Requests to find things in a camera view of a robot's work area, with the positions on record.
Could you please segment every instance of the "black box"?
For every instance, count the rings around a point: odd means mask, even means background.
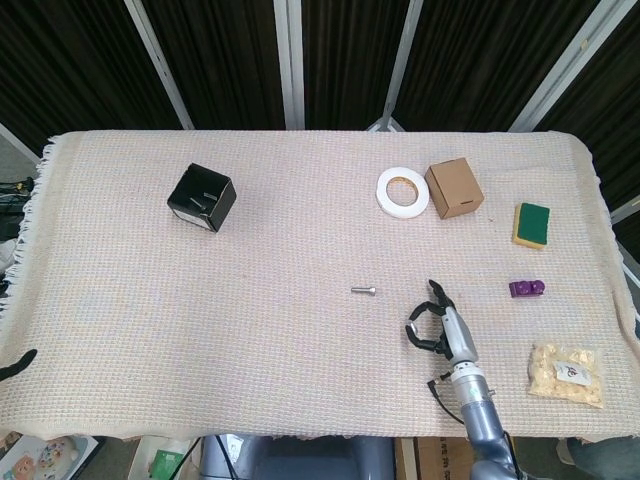
[[[179,218],[217,232],[235,201],[229,177],[192,163],[167,205]]]

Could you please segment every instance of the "bolt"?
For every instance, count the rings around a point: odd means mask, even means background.
[[[351,293],[368,293],[373,297],[376,294],[376,287],[351,287]]]

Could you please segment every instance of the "plastic bag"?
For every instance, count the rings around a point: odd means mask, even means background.
[[[529,393],[602,408],[599,370],[596,353],[592,350],[536,345],[529,364]]]

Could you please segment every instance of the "sponge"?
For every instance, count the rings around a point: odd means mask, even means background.
[[[514,243],[538,250],[542,249],[547,244],[549,212],[547,207],[532,203],[518,205],[513,226]]]

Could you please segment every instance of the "green object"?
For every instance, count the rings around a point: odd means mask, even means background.
[[[520,206],[518,238],[538,245],[546,245],[549,212],[550,210],[547,207],[523,203]]]
[[[153,459],[151,464],[151,478],[154,480],[169,480],[183,457],[182,453],[158,450],[156,458]]]

